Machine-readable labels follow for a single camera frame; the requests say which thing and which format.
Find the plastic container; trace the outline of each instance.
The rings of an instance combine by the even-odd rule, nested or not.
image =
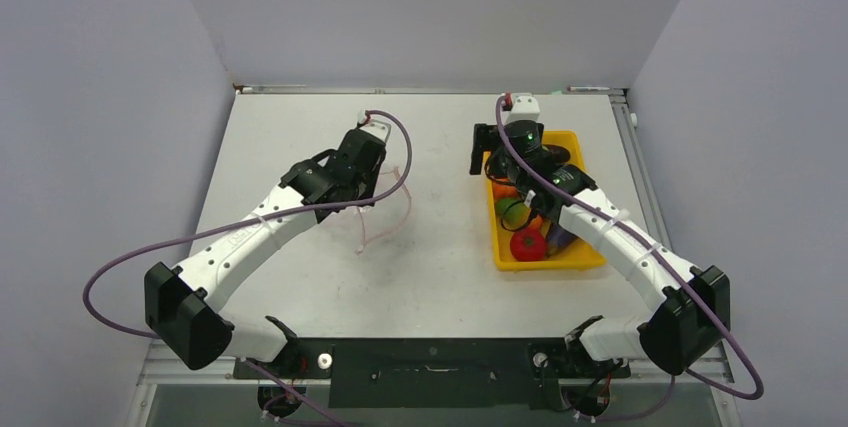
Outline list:
[[[567,130],[554,132],[545,131],[542,135],[542,143],[565,147],[571,153],[571,160],[569,163],[574,164],[581,170],[585,171],[586,168],[583,165],[583,155],[580,152],[580,144],[577,142],[577,134],[574,132]],[[492,229],[492,246],[494,250],[495,266],[497,266],[498,270],[588,270],[600,267],[606,263],[603,256],[595,252],[595,249],[582,239],[576,240],[565,249],[539,262],[519,262],[515,260],[515,257],[513,257],[512,253],[509,251],[509,241],[512,238],[512,232],[501,228],[500,223],[498,222],[498,217],[495,215],[495,198],[492,193],[492,182],[485,177],[484,179],[489,203],[489,220],[490,227]],[[547,234],[547,224],[549,224],[549,222],[546,222],[545,224],[545,227],[542,228],[542,235]]]

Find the metal frame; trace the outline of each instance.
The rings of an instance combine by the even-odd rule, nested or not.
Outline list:
[[[241,95],[274,95],[274,94],[492,94],[470,90],[418,89],[418,88],[363,88],[363,89],[328,89],[310,88],[301,85],[290,86],[237,86]],[[631,121],[631,112],[627,105],[624,89],[611,89],[606,92],[562,92],[562,95],[607,95],[610,98],[614,118],[624,152],[630,166],[631,175],[637,190],[637,196],[644,214],[646,229],[654,238],[663,244],[671,246],[668,232],[660,212],[659,202],[645,168],[644,157],[636,136],[636,128]],[[171,385],[226,385],[226,384],[271,384],[270,381],[239,380],[232,377],[234,359],[218,359],[200,371],[188,370],[170,348],[161,341],[153,341],[148,350],[144,366],[139,378],[139,385],[133,399],[127,425],[145,425],[149,415],[149,407],[156,393],[158,384]],[[628,383],[664,383],[667,374],[662,372],[649,361],[633,361],[630,363],[632,377],[623,382]],[[723,344],[712,349],[694,366],[695,370],[722,381],[732,381],[730,366]],[[698,382],[689,376],[681,376],[678,382]],[[563,379],[563,385],[580,384],[580,379]],[[304,380],[298,385],[329,385],[329,380]],[[735,398],[717,389],[711,389],[716,411],[723,426],[739,426],[739,418]]]

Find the wall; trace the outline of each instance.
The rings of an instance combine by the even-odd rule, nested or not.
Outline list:
[[[238,83],[629,86],[679,0],[191,0]]]
[[[630,92],[675,249],[730,275],[766,383],[745,425],[848,422],[846,25],[848,0],[681,0]]]
[[[112,257],[192,230],[231,87],[189,0],[0,0],[0,418],[119,425],[147,342],[88,317]],[[95,288],[142,327],[165,252]]]

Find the white table surface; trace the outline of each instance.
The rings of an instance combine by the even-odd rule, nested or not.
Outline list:
[[[644,228],[607,96],[537,96],[547,130],[577,133],[588,173]],[[611,267],[499,272],[483,177],[468,175],[472,126],[494,123],[492,95],[240,95],[199,229],[241,219],[290,166],[338,146],[363,108],[389,111],[413,142],[409,219],[361,255],[350,210],[297,237],[260,267],[225,311],[274,315],[303,337],[562,336],[592,315],[647,312]],[[384,164],[403,166],[400,131]],[[378,190],[392,180],[383,176]],[[397,193],[365,214],[370,233],[399,218]],[[197,251],[207,245],[193,245]]]

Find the yellow bin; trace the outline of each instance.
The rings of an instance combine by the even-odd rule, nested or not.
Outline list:
[[[577,142],[577,134],[574,132],[567,130],[545,131],[542,135],[542,143],[565,147],[571,153],[569,163],[576,165],[580,170],[586,171],[583,165],[583,155],[580,153],[580,144]],[[494,248],[495,265],[498,267],[498,270],[515,272],[548,269],[587,270],[600,267],[606,263],[606,260],[604,260],[601,254],[595,252],[595,249],[582,239],[576,240],[565,249],[539,262],[519,262],[515,260],[515,257],[509,251],[509,241],[512,238],[512,232],[501,228],[497,215],[495,215],[495,197],[492,192],[492,182],[488,179],[485,182],[486,193],[489,198],[492,246]],[[546,226],[542,229],[543,235],[547,234],[547,224],[549,223],[546,222]]]

